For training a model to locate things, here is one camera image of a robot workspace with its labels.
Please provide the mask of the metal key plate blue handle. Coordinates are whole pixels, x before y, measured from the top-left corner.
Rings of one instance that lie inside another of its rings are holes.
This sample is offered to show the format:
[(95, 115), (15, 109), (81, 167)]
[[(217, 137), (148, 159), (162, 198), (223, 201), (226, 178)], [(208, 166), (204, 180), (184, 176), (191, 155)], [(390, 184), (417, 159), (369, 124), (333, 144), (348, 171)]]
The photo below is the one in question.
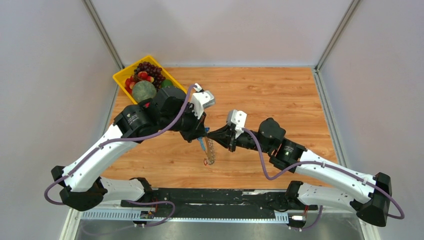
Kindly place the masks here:
[(208, 166), (213, 165), (216, 161), (216, 153), (214, 149), (213, 140), (209, 139), (208, 137), (203, 137), (198, 141), (200, 143), (202, 150), (204, 151), (206, 155), (205, 159), (208, 160), (208, 163), (209, 163)]

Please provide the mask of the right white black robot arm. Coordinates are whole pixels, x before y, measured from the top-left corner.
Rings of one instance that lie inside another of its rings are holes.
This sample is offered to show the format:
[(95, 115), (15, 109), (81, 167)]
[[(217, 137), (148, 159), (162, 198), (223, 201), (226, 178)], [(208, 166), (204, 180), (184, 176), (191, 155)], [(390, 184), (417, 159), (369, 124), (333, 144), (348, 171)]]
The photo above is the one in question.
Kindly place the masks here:
[(318, 179), (330, 185), (321, 187), (292, 181), (285, 194), (292, 209), (301, 205), (322, 205), (355, 213), (358, 218), (377, 227), (384, 227), (389, 217), (392, 196), (391, 177), (383, 172), (375, 175), (354, 171), (324, 159), (285, 137), (286, 130), (267, 118), (250, 131), (228, 123), (211, 131), (207, 137), (234, 152), (237, 147), (255, 150), (259, 158), (267, 153), (269, 162), (282, 173), (292, 172)]

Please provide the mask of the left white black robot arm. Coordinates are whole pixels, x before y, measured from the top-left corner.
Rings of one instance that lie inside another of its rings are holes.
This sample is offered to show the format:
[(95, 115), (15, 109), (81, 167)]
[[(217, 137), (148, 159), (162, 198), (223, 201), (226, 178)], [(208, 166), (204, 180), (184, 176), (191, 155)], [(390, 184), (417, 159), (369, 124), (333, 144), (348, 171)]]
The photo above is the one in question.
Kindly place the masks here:
[(51, 170), (54, 184), (62, 187), (60, 204), (80, 212), (119, 200), (149, 206), (153, 193), (146, 179), (109, 179), (102, 173), (129, 150), (167, 131), (179, 132), (187, 142), (204, 137), (205, 110), (215, 101), (210, 91), (193, 84), (188, 92), (165, 87), (152, 98), (128, 105), (78, 160)]

